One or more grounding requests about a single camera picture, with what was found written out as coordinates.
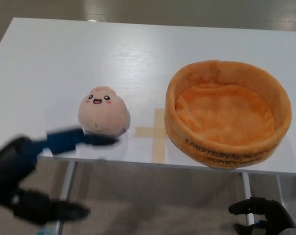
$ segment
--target floor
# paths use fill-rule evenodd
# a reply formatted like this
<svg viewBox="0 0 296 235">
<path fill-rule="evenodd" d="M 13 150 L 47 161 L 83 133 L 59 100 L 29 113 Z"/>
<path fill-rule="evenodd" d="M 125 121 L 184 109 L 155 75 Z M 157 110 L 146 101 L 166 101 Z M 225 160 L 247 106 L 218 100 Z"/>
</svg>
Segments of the floor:
<svg viewBox="0 0 296 235">
<path fill-rule="evenodd" d="M 13 17 L 296 31 L 296 0 L 2 0 L 0 41 Z M 41 160 L 23 185 L 58 197 L 66 166 Z M 279 200 L 275 176 L 250 180 L 254 196 Z M 243 198 L 236 173 L 81 163 L 71 200 L 89 206 L 92 216 L 65 225 L 63 234 L 231 235 L 231 224 L 246 218 L 227 207 Z M 37 230 L 0 208 L 0 235 Z"/>
</svg>

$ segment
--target plush toy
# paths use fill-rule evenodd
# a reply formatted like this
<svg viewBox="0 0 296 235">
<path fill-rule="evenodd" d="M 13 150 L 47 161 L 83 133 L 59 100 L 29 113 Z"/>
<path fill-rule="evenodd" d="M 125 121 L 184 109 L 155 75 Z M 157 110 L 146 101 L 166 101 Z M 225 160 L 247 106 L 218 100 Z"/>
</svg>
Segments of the plush toy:
<svg viewBox="0 0 296 235">
<path fill-rule="evenodd" d="M 82 100 L 78 121 L 87 132 L 117 136 L 127 125 L 128 112 L 111 88 L 96 87 Z"/>
</svg>

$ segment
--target orange plush basket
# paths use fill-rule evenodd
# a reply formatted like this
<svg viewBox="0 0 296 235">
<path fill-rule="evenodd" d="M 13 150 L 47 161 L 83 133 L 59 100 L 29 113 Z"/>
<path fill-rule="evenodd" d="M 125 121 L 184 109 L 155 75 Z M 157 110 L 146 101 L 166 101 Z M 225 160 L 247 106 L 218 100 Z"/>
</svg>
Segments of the orange plush basket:
<svg viewBox="0 0 296 235">
<path fill-rule="evenodd" d="M 185 154 L 213 168 L 264 161 L 291 120 L 291 104 L 280 83 L 241 62 L 187 65 L 174 75 L 166 94 L 170 139 Z"/>
</svg>

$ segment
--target white table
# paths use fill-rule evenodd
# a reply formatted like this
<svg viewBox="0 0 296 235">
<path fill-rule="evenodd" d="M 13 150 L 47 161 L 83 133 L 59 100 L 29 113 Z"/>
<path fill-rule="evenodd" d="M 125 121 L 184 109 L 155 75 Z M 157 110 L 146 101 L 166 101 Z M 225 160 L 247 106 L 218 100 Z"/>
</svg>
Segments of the white table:
<svg viewBox="0 0 296 235">
<path fill-rule="evenodd" d="M 164 108 L 167 85 L 182 66 L 210 59 L 267 70 L 292 103 L 292 125 L 276 152 L 235 170 L 245 172 L 246 197 L 247 173 L 296 175 L 296 32 L 15 18 L 0 43 L 0 146 L 17 133 L 36 138 L 77 125 L 81 99 L 93 87 L 109 86 L 131 115 L 121 142 L 114 148 L 80 146 L 60 158 L 150 164 L 152 138 L 134 137 L 135 127 L 153 126 L 154 111 Z M 208 169 L 170 140 L 165 148 L 166 166 Z"/>
</svg>

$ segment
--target tape cross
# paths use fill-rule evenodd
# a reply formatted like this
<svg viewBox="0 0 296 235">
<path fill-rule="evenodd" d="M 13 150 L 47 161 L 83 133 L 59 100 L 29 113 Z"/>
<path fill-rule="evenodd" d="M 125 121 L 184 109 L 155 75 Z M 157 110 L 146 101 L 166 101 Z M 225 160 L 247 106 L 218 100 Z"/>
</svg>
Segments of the tape cross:
<svg viewBox="0 0 296 235">
<path fill-rule="evenodd" d="M 135 127 L 134 137 L 152 138 L 151 162 L 164 164 L 166 139 L 169 138 L 164 126 L 164 109 L 155 109 L 153 127 Z"/>
</svg>

